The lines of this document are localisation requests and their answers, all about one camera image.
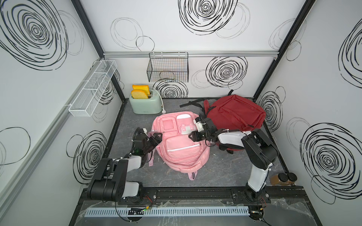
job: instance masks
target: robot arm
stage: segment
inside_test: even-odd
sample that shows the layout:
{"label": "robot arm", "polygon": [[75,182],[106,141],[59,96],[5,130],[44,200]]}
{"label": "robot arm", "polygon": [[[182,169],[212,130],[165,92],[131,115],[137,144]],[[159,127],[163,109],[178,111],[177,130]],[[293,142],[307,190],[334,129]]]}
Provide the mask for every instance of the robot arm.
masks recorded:
{"label": "robot arm", "polygon": [[123,197],[143,198],[141,182],[126,181],[127,172],[144,166],[147,154],[161,143],[162,134],[147,136],[145,129],[137,128],[132,149],[122,158],[102,158],[90,181],[87,197],[94,200],[117,202]]}
{"label": "robot arm", "polygon": [[208,140],[218,142],[219,146],[224,145],[233,149],[244,149],[253,164],[250,178],[246,185],[246,195],[250,202],[259,200],[264,191],[265,181],[270,167],[279,155],[277,146],[261,130],[253,131],[231,131],[228,129],[217,130],[209,118],[197,118],[195,124],[198,131],[189,135],[193,141]]}

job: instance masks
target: metal rail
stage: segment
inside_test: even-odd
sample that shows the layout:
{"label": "metal rail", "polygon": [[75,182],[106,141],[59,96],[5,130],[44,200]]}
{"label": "metal rail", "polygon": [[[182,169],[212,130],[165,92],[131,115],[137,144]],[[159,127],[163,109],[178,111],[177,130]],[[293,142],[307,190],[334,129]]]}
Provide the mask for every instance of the metal rail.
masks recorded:
{"label": "metal rail", "polygon": [[[251,56],[271,56],[277,57],[279,52],[276,50],[258,50],[258,51],[186,51],[189,57],[251,57]],[[147,51],[124,51],[124,52],[104,52],[104,58],[132,58],[132,57],[143,57],[149,58]],[[178,57],[178,51],[163,51],[167,53],[167,57]]]}

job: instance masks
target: black backpack strap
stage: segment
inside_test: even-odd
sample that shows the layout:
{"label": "black backpack strap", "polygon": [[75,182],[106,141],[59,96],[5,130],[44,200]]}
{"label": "black backpack strap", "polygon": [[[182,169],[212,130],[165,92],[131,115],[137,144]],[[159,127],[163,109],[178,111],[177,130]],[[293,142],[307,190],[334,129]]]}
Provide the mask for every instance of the black backpack strap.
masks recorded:
{"label": "black backpack strap", "polygon": [[216,106],[213,106],[213,107],[209,107],[209,108],[208,108],[207,113],[206,113],[206,117],[207,117],[207,115],[209,114],[209,112],[210,112],[212,109],[214,109],[214,108],[216,108]]}
{"label": "black backpack strap", "polygon": [[221,151],[226,151],[229,154],[234,154],[234,151],[232,150],[228,150],[228,146],[224,145],[224,144],[219,144],[219,149]]}
{"label": "black backpack strap", "polygon": [[204,109],[203,106],[198,103],[198,102],[204,101],[204,100],[205,100],[204,98],[200,98],[200,99],[197,99],[197,100],[194,100],[194,101],[189,101],[188,103],[180,105],[180,107],[186,107],[186,106],[189,106],[189,105],[194,105],[196,107],[200,107],[200,108]]}

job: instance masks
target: table surface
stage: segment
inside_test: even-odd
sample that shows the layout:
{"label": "table surface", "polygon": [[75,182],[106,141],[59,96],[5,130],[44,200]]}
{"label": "table surface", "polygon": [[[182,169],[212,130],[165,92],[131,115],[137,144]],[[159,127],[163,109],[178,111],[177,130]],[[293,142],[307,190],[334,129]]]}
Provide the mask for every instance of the table surface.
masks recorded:
{"label": "table surface", "polygon": [[[191,111],[196,114],[201,112],[201,108],[190,105],[180,108],[181,104],[192,101],[193,99],[164,99],[165,110],[167,113]],[[132,146],[132,136],[137,127],[151,130],[154,119],[161,115],[140,115],[132,111],[130,103],[127,103],[117,135],[115,137],[109,158],[119,158],[129,153]],[[236,151],[229,154],[221,151],[217,146],[210,148],[208,162],[198,170],[195,180],[191,181],[188,175],[175,171],[168,167],[162,158],[155,152],[153,166],[146,163],[142,168],[132,170],[127,173],[128,181],[142,182],[144,187],[234,187],[245,186],[248,182],[252,163],[247,153]],[[274,166],[271,167],[269,176],[284,172],[279,159],[276,159]]]}

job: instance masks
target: black wire basket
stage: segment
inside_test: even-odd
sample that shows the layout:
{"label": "black wire basket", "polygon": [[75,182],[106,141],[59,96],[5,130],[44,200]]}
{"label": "black wire basket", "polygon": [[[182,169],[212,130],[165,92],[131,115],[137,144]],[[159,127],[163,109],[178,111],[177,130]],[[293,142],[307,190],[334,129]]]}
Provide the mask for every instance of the black wire basket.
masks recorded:
{"label": "black wire basket", "polygon": [[147,67],[149,82],[171,78],[189,82],[189,56],[187,52],[151,52]]}

